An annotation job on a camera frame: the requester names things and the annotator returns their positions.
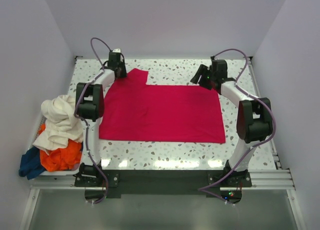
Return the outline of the magenta t shirt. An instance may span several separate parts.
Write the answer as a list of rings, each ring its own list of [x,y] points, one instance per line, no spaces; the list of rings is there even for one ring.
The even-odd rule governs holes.
[[[218,94],[200,86],[148,85],[137,68],[104,97],[99,138],[111,141],[226,142]]]

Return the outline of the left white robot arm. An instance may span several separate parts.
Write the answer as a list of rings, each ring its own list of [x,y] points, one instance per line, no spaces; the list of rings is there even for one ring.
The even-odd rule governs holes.
[[[108,179],[100,165],[101,155],[98,148],[99,126],[105,110],[104,90],[115,80],[126,76],[125,57],[121,50],[116,48],[109,52],[108,60],[101,64],[96,76],[89,82],[80,82],[76,86],[74,116],[81,120],[83,125],[82,159],[75,181],[77,187],[89,187],[91,184],[108,187]]]

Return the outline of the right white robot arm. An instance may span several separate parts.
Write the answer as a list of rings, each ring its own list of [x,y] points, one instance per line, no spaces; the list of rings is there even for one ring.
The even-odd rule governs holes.
[[[205,191],[222,183],[233,184],[236,180],[245,179],[254,151],[258,146],[270,141],[275,134],[271,101],[243,90],[235,78],[228,77],[227,62],[221,59],[212,58],[210,66],[201,64],[190,82],[208,90],[214,89],[238,109],[236,120],[238,142],[232,156],[225,164],[223,176],[199,190]]]

